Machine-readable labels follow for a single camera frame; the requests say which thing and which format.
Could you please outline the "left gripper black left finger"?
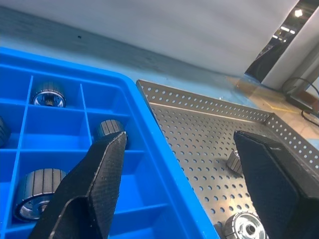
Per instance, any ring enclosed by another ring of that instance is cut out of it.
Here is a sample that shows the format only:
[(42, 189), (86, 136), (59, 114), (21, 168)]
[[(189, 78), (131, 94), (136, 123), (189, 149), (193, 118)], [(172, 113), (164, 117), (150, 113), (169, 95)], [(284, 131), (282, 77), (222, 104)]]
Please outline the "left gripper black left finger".
[(29, 239), (107, 239), (127, 144), (125, 131), (94, 142), (64, 177)]

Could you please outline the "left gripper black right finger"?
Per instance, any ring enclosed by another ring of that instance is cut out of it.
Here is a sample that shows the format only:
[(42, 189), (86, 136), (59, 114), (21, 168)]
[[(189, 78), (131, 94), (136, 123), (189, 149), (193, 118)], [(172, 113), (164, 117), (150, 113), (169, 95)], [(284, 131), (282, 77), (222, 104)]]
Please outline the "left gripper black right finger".
[(280, 142), (241, 130), (233, 138), (269, 238), (319, 239), (319, 178)]

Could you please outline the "blue compartment tray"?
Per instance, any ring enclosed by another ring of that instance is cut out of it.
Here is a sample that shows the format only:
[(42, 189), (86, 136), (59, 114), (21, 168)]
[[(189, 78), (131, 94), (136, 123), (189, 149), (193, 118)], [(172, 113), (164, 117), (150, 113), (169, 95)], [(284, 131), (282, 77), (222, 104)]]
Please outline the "blue compartment tray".
[[(32, 88), (64, 88), (64, 108), (33, 105)], [(0, 47), (0, 116), (11, 130), (0, 147), (0, 239), (27, 239), (34, 222), (13, 216), (29, 172), (71, 171), (102, 121), (127, 134), (119, 198), (107, 239), (218, 239), (135, 83), (106, 70)]]

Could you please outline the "perforated metal tray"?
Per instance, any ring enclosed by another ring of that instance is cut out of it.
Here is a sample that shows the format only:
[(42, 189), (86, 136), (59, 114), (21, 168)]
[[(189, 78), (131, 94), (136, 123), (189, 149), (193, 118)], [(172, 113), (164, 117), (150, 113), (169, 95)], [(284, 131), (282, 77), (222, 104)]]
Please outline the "perforated metal tray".
[(226, 165), (237, 130), (281, 142), (319, 177), (319, 150), (276, 114), (138, 80), (136, 83), (218, 239), (233, 214), (254, 212), (245, 180)]

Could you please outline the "black flat device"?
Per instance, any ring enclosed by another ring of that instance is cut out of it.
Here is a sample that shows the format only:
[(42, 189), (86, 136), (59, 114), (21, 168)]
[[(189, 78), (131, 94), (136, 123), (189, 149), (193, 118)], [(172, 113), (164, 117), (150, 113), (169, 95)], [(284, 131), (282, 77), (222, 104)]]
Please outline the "black flat device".
[(286, 101), (289, 104), (299, 108), (300, 110), (313, 110), (311, 105), (305, 103), (304, 101), (300, 100), (299, 98), (294, 97), (291, 94), (287, 94), (285, 97), (286, 97)]

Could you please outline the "white pillar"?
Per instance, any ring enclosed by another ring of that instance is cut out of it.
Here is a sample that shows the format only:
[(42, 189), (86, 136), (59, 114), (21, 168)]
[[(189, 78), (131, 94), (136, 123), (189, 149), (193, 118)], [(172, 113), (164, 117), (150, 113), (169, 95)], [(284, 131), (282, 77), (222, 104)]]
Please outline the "white pillar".
[(273, 90), (279, 90), (318, 44), (319, 6), (266, 75), (262, 85)]

